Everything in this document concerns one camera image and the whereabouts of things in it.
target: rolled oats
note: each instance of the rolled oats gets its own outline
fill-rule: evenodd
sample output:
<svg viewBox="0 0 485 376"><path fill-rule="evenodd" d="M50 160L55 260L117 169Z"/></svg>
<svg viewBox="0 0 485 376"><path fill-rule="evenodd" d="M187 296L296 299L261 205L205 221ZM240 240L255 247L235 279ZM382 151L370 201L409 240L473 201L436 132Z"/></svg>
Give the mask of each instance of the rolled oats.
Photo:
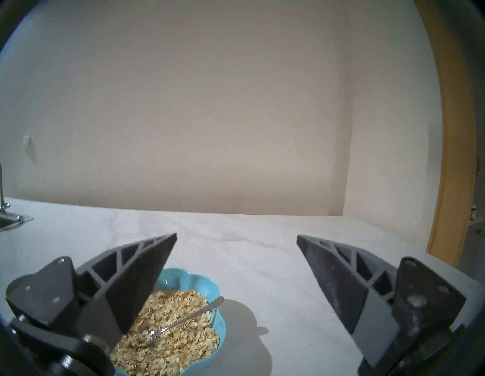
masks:
<svg viewBox="0 0 485 376"><path fill-rule="evenodd" d="M210 357L219 345L219 336L210 327L210 311L167 330L156 347L138 348L147 343L150 330L160 330L207 305L195 290L153 292L133 326L111 354L111 361L131 376L177 376L193 362ZM146 328L142 333L139 328Z"/></svg>

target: spoon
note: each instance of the spoon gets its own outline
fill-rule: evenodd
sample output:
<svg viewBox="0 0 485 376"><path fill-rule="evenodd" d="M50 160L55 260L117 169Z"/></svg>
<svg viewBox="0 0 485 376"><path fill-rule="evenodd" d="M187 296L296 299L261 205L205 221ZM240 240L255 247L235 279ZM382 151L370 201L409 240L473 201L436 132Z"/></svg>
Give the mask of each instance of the spoon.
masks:
<svg viewBox="0 0 485 376"><path fill-rule="evenodd" d="M164 327L163 329L159 330L158 332L155 332L154 330L150 331L150 334L152 335L150 341L148 343L142 344L138 347L147 348L147 347L151 346L155 342L157 337L160 334L162 334L163 332L165 332L166 330L171 329L173 327L176 327L178 324L182 324L182 323L184 323L184 322L186 322L190 319L193 319L194 317L200 316L201 314L206 313L207 311L210 311L210 310L220 306L223 302L224 302L224 298L222 296L220 296L217 299L215 299L213 302L210 302L204 308L198 310L197 312L191 313L190 315L174 322L173 324L170 324L167 327Z"/></svg>

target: blue bowl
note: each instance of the blue bowl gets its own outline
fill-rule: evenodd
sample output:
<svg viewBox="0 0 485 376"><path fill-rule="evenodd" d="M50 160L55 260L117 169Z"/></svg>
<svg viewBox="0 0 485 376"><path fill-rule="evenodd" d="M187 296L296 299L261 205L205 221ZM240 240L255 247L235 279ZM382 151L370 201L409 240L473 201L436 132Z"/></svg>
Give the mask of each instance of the blue bowl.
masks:
<svg viewBox="0 0 485 376"><path fill-rule="evenodd" d="M205 296L209 303L219 297L219 287L217 287L212 279L198 274L191 274L186 270L178 268L162 269L162 273L158 277L157 283L155 283L154 290L195 290ZM221 349L224 338L226 338L226 323L219 312L219 308L214 308L211 311L210 326L214 328L215 333L219 336L217 350L210 357L192 363L180 375L186 373L193 374L207 367ZM115 371L116 376L129 376L118 367L115 367Z"/></svg>

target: faucet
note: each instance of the faucet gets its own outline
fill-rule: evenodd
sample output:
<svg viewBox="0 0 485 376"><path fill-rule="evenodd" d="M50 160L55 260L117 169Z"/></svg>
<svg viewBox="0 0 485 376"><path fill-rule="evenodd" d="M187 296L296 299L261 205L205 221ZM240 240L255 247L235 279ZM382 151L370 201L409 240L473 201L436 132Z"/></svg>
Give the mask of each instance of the faucet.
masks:
<svg viewBox="0 0 485 376"><path fill-rule="evenodd" d="M1 163L0 163L0 214L7 214L5 209L10 208L10 204L5 203L5 199L3 198L3 181L2 181L2 173L1 173Z"/></svg>

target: bolt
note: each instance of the bolt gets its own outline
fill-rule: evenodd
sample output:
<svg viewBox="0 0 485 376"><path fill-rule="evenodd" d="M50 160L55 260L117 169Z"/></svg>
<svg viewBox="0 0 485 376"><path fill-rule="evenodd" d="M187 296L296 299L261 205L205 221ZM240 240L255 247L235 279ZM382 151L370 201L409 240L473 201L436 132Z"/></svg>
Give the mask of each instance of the bolt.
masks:
<svg viewBox="0 0 485 376"><path fill-rule="evenodd" d="M443 294L448 294L450 292L450 289L445 285L439 285L438 291Z"/></svg>
<svg viewBox="0 0 485 376"><path fill-rule="evenodd" d="M406 265L409 265L409 266L412 266L412 267L416 267L416 263L414 261L406 260L406 261L404 261L404 263Z"/></svg>
<svg viewBox="0 0 485 376"><path fill-rule="evenodd" d="M422 295L412 294L409 295L406 299L407 302L414 308L421 308L426 305L426 298Z"/></svg>

